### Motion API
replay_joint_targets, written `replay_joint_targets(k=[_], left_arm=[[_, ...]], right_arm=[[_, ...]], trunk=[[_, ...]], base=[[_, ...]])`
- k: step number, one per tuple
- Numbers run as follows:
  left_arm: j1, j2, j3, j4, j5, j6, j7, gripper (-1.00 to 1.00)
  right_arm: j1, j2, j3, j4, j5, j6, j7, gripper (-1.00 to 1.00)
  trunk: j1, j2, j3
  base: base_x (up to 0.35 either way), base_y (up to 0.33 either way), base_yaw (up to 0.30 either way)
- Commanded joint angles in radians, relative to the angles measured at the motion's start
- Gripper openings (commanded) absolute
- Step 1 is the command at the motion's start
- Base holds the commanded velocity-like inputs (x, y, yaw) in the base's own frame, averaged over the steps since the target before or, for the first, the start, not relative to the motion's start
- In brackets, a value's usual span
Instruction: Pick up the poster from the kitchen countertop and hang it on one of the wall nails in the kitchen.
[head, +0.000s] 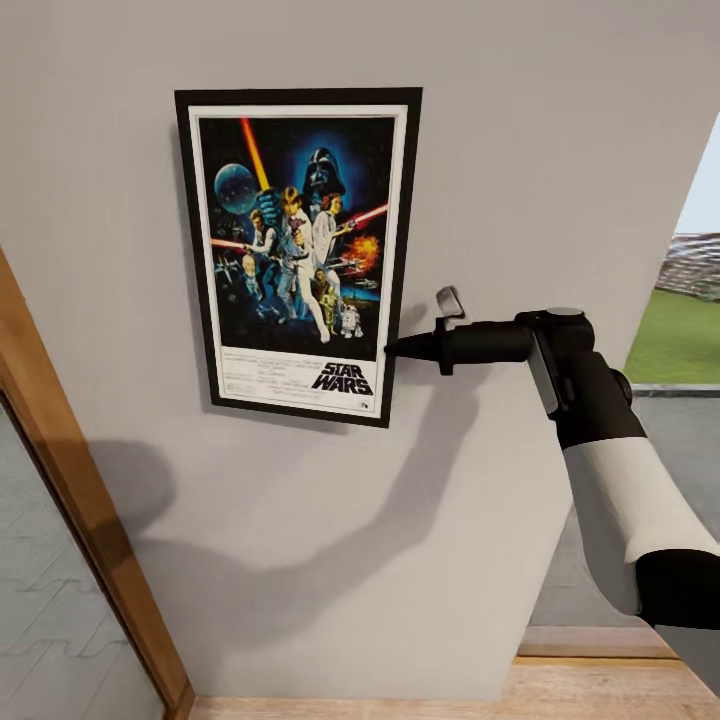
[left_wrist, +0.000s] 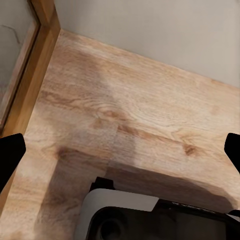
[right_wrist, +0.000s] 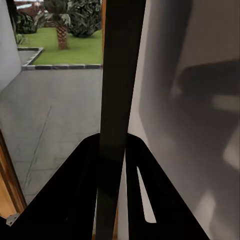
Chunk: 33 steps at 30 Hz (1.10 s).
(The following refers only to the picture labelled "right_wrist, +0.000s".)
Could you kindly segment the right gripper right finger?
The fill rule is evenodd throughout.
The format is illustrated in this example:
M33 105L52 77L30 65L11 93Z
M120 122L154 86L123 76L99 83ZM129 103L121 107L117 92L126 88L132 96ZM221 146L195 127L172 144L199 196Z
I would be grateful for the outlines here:
M144 141L127 133L125 151L129 240L210 240ZM145 220L137 167L156 223Z

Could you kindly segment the poster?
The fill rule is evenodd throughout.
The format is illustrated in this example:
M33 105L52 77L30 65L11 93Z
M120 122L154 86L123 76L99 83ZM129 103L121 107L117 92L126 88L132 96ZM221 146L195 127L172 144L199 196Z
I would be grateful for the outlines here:
M146 0L106 0L95 240L112 240Z

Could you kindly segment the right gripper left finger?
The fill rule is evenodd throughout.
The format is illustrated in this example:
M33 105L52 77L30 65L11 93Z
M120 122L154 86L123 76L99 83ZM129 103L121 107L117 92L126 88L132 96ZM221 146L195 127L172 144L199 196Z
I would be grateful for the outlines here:
M92 240L99 152L85 138L0 240Z

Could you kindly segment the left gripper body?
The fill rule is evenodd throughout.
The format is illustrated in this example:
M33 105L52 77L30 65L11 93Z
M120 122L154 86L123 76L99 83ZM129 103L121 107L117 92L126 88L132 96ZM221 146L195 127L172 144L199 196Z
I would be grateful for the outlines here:
M0 216L0 239L4 236L10 227L11 226L6 224L6 219Z

